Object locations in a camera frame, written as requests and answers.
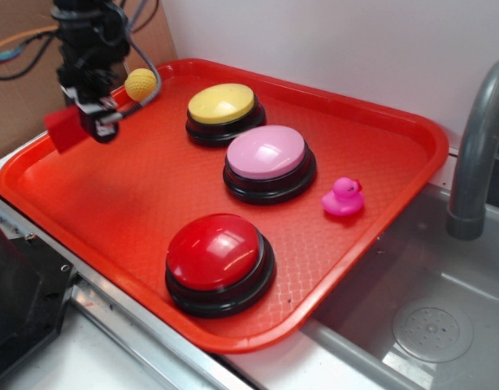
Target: tray rim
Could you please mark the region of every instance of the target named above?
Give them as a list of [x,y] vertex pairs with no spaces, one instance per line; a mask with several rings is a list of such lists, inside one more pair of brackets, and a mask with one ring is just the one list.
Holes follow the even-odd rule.
[[[424,142],[432,143],[432,145],[425,145],[423,147],[427,152],[427,164],[423,167],[422,170],[419,171],[417,175],[412,178],[411,182],[409,182],[408,185],[399,192],[395,200],[384,209],[382,214],[380,214],[378,218],[371,225],[369,225],[367,229],[365,229],[362,235],[357,239],[357,243],[359,245],[352,246],[331,268],[331,270],[315,285],[311,292],[309,292],[306,297],[296,306],[296,308],[290,314],[288,314],[287,317],[282,320],[282,322],[278,323],[273,328],[247,337],[226,337],[218,336],[206,331],[185,316],[183,316],[183,318],[179,318],[179,320],[176,320],[173,316],[166,316],[165,319],[162,319],[162,321],[174,327],[174,329],[176,329],[178,332],[181,332],[185,337],[187,337],[200,348],[204,348],[214,353],[247,353],[283,340],[292,332],[295,332],[307,320],[309,314],[325,298],[325,296],[329,294],[331,289],[334,288],[334,286],[336,286],[336,284],[339,283],[341,279],[343,279],[346,272],[351,268],[351,266],[355,264],[356,261],[358,261],[359,258],[368,250],[379,233],[384,231],[387,226],[390,225],[390,223],[405,209],[405,207],[426,185],[433,174],[444,164],[445,160],[448,157],[449,144],[448,139],[442,129],[430,119],[426,119],[422,116],[407,113],[391,107],[381,106],[376,103],[364,102],[353,97],[346,97],[337,93],[330,93],[321,89],[306,87],[304,85],[279,80],[270,76],[264,76],[258,73],[244,71],[239,68],[229,67],[198,58],[176,60],[170,63],[165,63],[158,67],[163,80],[183,75],[200,76],[197,73],[193,73],[197,69],[200,69],[202,72],[206,73],[211,69],[229,70],[229,78],[235,77],[238,80],[241,80],[241,82],[243,82],[243,80],[254,80],[255,78],[258,78],[258,83],[262,87],[266,86],[267,88],[291,89],[296,92],[302,93],[302,96],[306,101],[309,101],[310,99],[317,99],[318,101],[323,102],[328,101],[330,98],[333,101],[336,101],[337,104],[349,106],[351,108],[356,108],[356,106],[359,105],[359,110],[365,111],[371,117],[381,116],[384,120],[395,119],[404,121],[407,126],[412,125],[414,127],[414,131],[411,132],[410,135],[406,132],[403,132],[402,134],[412,138],[420,145],[422,139],[424,140]],[[128,97],[124,92],[123,87],[116,90],[114,96],[116,101],[121,106],[128,102]],[[44,228],[43,225],[49,224],[49,220],[51,220],[51,218],[38,218],[38,215],[42,216],[42,211],[39,210],[39,208],[33,205],[31,202],[27,201],[27,199],[21,197],[13,190],[12,187],[14,183],[16,183],[17,180],[20,179],[25,170],[28,167],[32,166],[31,160],[33,158],[34,164],[36,161],[39,161],[40,159],[44,158],[50,153],[53,153],[54,151],[55,147],[52,140],[50,139],[48,134],[45,134],[44,136],[41,136],[39,139],[34,141],[32,144],[23,148],[15,156],[10,158],[10,160],[6,162],[0,170],[1,196],[6,198],[13,205],[19,204],[20,206],[17,206],[16,208],[21,210],[27,216],[32,215],[33,217],[29,218],[35,218],[36,220],[38,220],[41,228]],[[50,232],[51,230],[52,226],[50,227],[50,229],[46,229],[47,232]],[[80,246],[80,244],[77,243],[77,240],[74,241],[70,237],[70,235],[66,236],[65,232],[62,232],[62,234],[58,232],[58,236],[56,236],[55,238],[62,244],[66,245],[70,250],[72,250],[74,246]],[[106,258],[99,252],[95,252],[95,254],[106,260]],[[128,286],[127,288],[125,288],[124,286],[118,287],[131,296],[132,293],[134,293],[134,295],[137,295],[141,291],[141,288],[139,288],[138,286]],[[155,301],[154,297],[148,297],[149,299],[146,299],[147,296],[143,292],[141,293],[141,295],[143,295],[143,297],[147,301],[146,303],[148,303],[148,305],[145,306],[148,310],[152,311],[150,306],[154,304],[157,306],[161,306],[160,301]]]

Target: yellow button cap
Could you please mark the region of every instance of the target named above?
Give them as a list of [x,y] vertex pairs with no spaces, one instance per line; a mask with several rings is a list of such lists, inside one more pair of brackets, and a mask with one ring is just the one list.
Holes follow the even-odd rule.
[[225,124],[242,118],[255,103],[250,87],[217,84],[203,89],[188,104],[190,116],[200,124]]

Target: red tray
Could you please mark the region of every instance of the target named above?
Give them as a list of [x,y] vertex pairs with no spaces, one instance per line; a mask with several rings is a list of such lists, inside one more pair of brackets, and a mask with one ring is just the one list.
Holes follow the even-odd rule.
[[[448,155],[433,122],[368,102],[198,59],[159,68],[163,89],[123,121],[109,145],[91,138],[59,154],[49,136],[0,172],[0,193],[48,233],[199,347],[242,353],[298,329]],[[211,85],[248,85],[268,124],[297,129],[318,162],[315,183],[277,206],[232,198],[223,183],[226,149],[191,143],[190,98]],[[126,93],[116,94],[119,104]],[[365,208],[325,214],[320,198],[339,176],[359,179]],[[165,286],[170,239],[203,215],[232,213],[271,242],[277,276],[243,313],[200,319],[179,311]]]

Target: sink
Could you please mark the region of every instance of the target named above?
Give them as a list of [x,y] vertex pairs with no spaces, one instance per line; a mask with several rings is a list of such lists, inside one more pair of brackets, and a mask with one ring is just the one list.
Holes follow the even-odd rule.
[[312,319],[421,388],[499,388],[499,209],[461,241],[445,230],[448,200],[429,184]]

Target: pink rubber duck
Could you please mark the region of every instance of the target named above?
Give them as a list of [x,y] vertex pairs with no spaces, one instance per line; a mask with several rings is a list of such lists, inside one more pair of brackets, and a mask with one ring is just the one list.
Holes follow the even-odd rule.
[[357,180],[341,177],[332,185],[332,191],[322,197],[323,209],[333,215],[350,215],[360,211],[364,198]]

